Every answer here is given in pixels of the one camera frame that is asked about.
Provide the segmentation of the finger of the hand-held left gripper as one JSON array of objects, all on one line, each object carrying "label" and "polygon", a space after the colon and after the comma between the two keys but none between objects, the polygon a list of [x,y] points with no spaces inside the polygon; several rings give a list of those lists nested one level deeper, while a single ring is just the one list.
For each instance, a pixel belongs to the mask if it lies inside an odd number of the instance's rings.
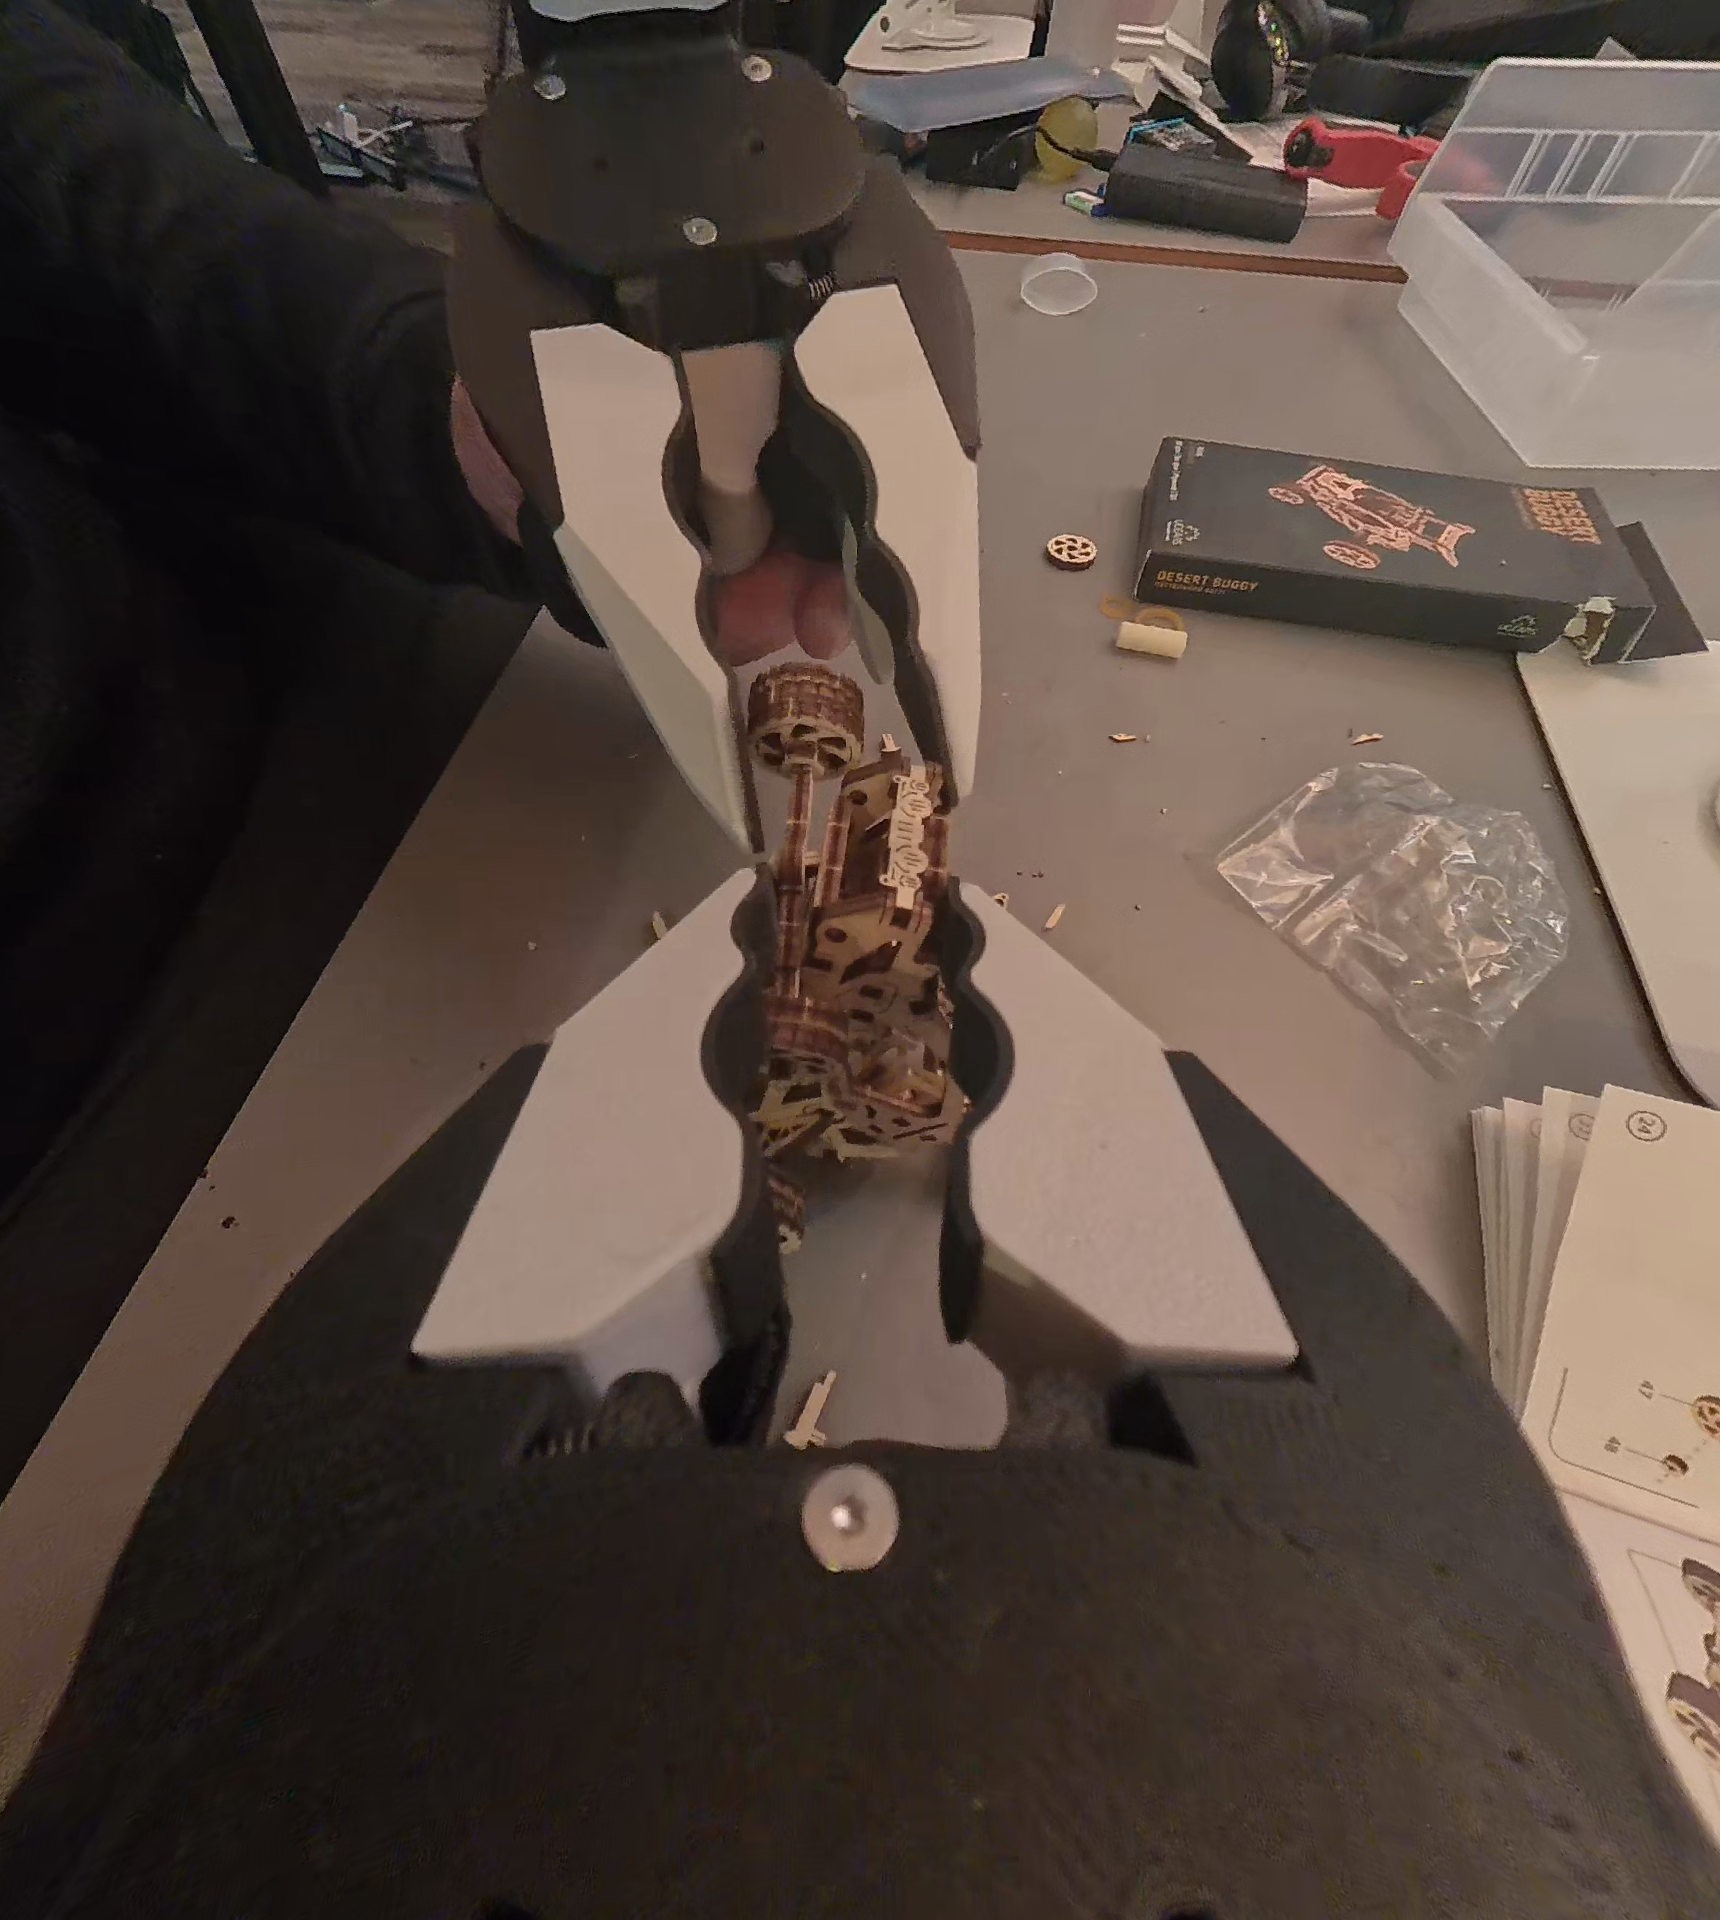
[{"label": "finger of the hand-held left gripper", "polygon": [[703,557],[666,459],[685,418],[672,357],[603,323],[534,327],[560,490],[560,559],[676,769],[738,853],[758,824],[746,747],[699,620]]},{"label": "finger of the hand-held left gripper", "polygon": [[884,633],[864,659],[962,802],[984,692],[976,457],[893,284],[831,294],[795,339],[793,374],[797,445],[840,502],[852,584]]}]

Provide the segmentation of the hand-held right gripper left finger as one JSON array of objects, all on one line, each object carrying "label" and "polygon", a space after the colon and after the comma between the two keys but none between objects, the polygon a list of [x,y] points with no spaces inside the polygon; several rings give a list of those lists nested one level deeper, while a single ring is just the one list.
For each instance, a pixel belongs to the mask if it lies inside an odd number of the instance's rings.
[{"label": "hand-held right gripper left finger", "polygon": [[752,1109],[770,873],[746,867],[566,1020],[416,1328],[428,1362],[709,1372],[784,1305]]}]

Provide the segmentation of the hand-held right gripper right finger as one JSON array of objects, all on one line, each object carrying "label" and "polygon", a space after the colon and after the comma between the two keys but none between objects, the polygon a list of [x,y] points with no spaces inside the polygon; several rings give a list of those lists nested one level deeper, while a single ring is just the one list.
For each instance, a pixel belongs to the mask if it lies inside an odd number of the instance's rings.
[{"label": "hand-held right gripper right finger", "polygon": [[982,887],[943,924],[939,1297],[1005,1376],[1280,1372],[1300,1346],[1161,1038]]}]

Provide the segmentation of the wooden buggy model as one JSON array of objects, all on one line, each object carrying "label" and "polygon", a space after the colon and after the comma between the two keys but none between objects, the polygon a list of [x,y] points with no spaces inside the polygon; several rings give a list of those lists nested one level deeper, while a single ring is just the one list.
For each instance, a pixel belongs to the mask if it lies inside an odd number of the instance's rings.
[{"label": "wooden buggy model", "polygon": [[854,820],[842,893],[817,914],[805,989],[846,1018],[837,1091],[766,1073],[752,1122],[780,1246],[799,1250],[803,1167],[888,1162],[950,1146],[968,1109],[950,1069],[952,993],[943,979],[948,820],[941,771],[884,743],[848,771]]}]

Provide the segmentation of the clear plastic bag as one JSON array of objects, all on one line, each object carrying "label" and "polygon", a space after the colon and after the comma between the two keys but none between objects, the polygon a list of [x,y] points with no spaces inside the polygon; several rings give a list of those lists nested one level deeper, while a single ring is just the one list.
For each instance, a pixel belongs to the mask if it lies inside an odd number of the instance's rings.
[{"label": "clear plastic bag", "polygon": [[1457,1071],[1565,959],[1569,899],[1520,814],[1418,767],[1329,767],[1215,869],[1274,936],[1431,1067]]}]

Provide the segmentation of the black model box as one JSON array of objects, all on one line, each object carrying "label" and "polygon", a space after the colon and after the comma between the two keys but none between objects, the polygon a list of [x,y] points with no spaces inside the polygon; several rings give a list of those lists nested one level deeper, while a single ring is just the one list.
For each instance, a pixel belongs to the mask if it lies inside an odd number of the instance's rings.
[{"label": "black model box", "polygon": [[1166,437],[1143,490],[1141,602],[1463,651],[1675,659],[1706,637],[1596,490]]}]

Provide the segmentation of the person's left hand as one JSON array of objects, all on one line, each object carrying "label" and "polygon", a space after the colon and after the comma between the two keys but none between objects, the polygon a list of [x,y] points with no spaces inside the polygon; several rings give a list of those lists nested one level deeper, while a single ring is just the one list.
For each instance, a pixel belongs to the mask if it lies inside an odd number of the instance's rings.
[{"label": "person's left hand", "polygon": [[[450,382],[450,431],[463,484],[497,535],[522,543],[524,492],[501,459],[460,378]],[[732,667],[797,649],[835,659],[852,645],[842,571],[772,543],[750,567],[711,580],[713,649]]]}]

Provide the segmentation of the black rectangular device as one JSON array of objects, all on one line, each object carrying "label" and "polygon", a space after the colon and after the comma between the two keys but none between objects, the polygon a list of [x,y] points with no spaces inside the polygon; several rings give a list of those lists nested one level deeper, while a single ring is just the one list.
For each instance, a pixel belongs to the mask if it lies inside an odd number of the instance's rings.
[{"label": "black rectangular device", "polygon": [[1113,221],[1284,243],[1304,225],[1308,188],[1208,147],[1129,141],[1107,170],[1102,207]]}]

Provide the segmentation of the instruction booklet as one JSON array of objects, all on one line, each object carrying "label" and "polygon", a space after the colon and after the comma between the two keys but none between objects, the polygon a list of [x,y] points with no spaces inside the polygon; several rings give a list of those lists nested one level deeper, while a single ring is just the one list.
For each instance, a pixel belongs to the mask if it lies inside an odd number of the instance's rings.
[{"label": "instruction booklet", "polygon": [[1720,1111],[1545,1089],[1471,1136],[1496,1389],[1720,1843]]}]

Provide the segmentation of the red clamp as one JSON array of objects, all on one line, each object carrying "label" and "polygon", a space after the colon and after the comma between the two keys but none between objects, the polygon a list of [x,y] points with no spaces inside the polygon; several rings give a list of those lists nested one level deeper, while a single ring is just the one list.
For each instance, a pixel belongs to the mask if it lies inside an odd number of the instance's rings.
[{"label": "red clamp", "polygon": [[1376,217],[1396,223],[1441,141],[1424,133],[1331,125],[1306,115],[1282,141],[1280,172],[1298,182],[1375,194]]}]

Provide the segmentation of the clear plastic organiser box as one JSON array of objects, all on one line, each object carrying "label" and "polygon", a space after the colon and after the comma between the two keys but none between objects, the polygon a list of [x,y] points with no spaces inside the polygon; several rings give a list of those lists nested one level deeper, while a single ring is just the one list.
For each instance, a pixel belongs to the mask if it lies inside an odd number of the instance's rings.
[{"label": "clear plastic organiser box", "polygon": [[1488,64],[1388,253],[1522,463],[1720,469],[1720,62]]}]

